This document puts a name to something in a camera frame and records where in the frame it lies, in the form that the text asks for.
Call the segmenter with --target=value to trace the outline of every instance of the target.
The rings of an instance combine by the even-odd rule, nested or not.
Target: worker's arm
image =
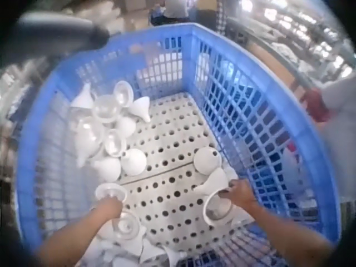
[[[266,233],[272,246],[291,266],[320,266],[332,253],[332,246],[319,233],[298,223],[279,218],[262,207],[254,197],[248,181],[232,181],[230,192],[220,197],[242,207]]]
[[[122,203],[116,197],[99,201],[80,221],[59,229],[41,245],[37,256],[43,266],[74,266],[107,221],[120,217]]]

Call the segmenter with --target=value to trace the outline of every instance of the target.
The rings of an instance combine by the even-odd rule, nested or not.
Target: perforated crate bottom
[[[152,244],[166,245],[189,254],[200,252],[235,231],[227,224],[209,227],[203,220],[201,195],[192,189],[206,181],[192,163],[202,147],[217,141],[196,103],[186,93],[153,101],[151,123],[138,121],[128,147],[147,155],[147,169],[140,176],[122,177],[129,191],[126,207],[140,217]]]

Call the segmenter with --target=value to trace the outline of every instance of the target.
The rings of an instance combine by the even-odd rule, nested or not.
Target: white clothing
[[[332,112],[321,130],[335,170],[340,197],[356,199],[356,74],[328,83],[322,97]]]
[[[188,17],[187,0],[165,0],[165,6],[164,16],[167,18]]]

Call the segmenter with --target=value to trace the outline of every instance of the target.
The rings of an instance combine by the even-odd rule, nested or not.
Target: blue plastic crate
[[[70,152],[63,142],[69,103],[85,82],[101,95],[112,93],[119,80],[132,84],[135,98],[188,92],[221,152],[250,180],[265,207],[320,231],[331,241],[338,240],[340,210],[333,170],[314,126],[293,94],[237,44],[196,24],[176,24],[114,36],[101,50],[62,61],[43,84],[23,125],[17,162],[17,216],[31,249],[92,206],[93,196],[87,193],[90,178],[66,161]],[[49,123],[55,129],[53,136],[43,134]],[[300,207],[295,189],[284,182],[281,153],[291,141],[306,175],[302,188],[312,191],[316,200],[312,211]],[[249,166],[241,164],[241,142],[248,148]],[[41,162],[39,156],[46,153],[47,161]],[[65,180],[68,175],[78,178]],[[76,190],[75,196],[70,195],[71,189]],[[56,193],[48,196],[48,190]],[[258,232],[255,225],[253,229],[251,234]],[[224,261],[227,254],[220,251]]]

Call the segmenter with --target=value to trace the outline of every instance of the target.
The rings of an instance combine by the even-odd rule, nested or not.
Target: hand
[[[95,212],[106,221],[119,218],[122,212],[122,202],[114,196],[106,196],[99,200]]]
[[[242,207],[245,210],[250,205],[257,203],[248,180],[232,180],[230,184],[232,185],[231,191],[219,192],[221,198],[229,199],[234,205]]]

